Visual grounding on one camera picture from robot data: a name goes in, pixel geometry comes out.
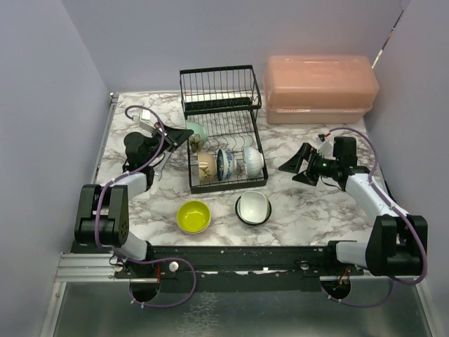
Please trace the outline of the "mint green floral bowl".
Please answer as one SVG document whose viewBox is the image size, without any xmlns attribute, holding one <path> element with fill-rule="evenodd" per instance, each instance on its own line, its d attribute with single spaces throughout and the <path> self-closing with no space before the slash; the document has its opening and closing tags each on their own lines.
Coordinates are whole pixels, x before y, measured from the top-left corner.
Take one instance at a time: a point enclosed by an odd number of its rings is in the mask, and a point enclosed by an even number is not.
<svg viewBox="0 0 449 337">
<path fill-rule="evenodd" d="M 208 134 L 206 128 L 192 121 L 186 121 L 186 129 L 193 131 L 194 133 L 189 137 L 189 144 L 193 153 L 200 152 L 203 146 L 208 141 Z"/>
</svg>

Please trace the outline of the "beige floral bowl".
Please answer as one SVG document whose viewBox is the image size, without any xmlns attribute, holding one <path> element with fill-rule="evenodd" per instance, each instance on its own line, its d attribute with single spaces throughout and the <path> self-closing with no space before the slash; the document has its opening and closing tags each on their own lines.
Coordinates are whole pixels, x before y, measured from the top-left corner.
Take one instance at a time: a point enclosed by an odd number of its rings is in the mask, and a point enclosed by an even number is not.
<svg viewBox="0 0 449 337">
<path fill-rule="evenodd" d="M 217 163 L 213 155 L 207 152 L 197 154 L 199 168 L 199 182 L 207 183 L 217 175 Z"/>
</svg>

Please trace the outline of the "blue floral bowl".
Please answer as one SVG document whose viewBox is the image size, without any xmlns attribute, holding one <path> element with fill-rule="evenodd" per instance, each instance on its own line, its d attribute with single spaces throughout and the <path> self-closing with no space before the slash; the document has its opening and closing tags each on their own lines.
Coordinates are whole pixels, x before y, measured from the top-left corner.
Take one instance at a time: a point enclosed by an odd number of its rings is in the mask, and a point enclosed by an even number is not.
<svg viewBox="0 0 449 337">
<path fill-rule="evenodd" d="M 236 170 L 236 160 L 231 152 L 219 149 L 217 151 L 217 178 L 220 182 L 229 180 Z"/>
</svg>

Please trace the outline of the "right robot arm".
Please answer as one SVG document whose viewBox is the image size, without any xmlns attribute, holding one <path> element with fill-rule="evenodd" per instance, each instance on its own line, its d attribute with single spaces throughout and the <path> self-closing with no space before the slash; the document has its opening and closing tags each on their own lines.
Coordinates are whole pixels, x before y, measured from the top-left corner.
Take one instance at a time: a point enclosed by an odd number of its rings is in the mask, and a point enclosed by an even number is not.
<svg viewBox="0 0 449 337">
<path fill-rule="evenodd" d="M 279 168 L 291 173 L 294 181 L 305 185 L 315 186 L 321 178 L 333 179 L 373 222 L 366 243 L 331 243 L 333 251 L 322 257 L 323 269 L 337 275 L 347 264 L 352 264 L 375 276 L 400 279 L 423 275 L 427 270 L 426 220 L 395 205 L 373 180 L 369 169 L 357 162 L 356 139 L 340 136 L 333 141 L 332 158 L 325 158 L 320 150 L 303 143 L 296 154 Z"/>
</svg>

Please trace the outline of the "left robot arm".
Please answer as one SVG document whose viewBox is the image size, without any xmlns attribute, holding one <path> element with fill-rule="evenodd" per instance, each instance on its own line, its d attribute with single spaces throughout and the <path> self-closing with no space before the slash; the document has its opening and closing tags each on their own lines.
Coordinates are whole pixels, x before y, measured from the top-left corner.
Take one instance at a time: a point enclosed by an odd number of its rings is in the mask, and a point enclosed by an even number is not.
<svg viewBox="0 0 449 337">
<path fill-rule="evenodd" d="M 153 273 L 152 246 L 130 231 L 128 204 L 133 197 L 151 188 L 155 176 L 152 162 L 162 154 L 166 162 L 171 152 L 193 134 L 190 129 L 156 124 L 150 137 L 137 131 L 126 135 L 123 173 L 104 185 L 87 184 L 81 188 L 74 225 L 75 242 L 108 249 L 131 260 L 130 268 L 140 277 Z"/>
</svg>

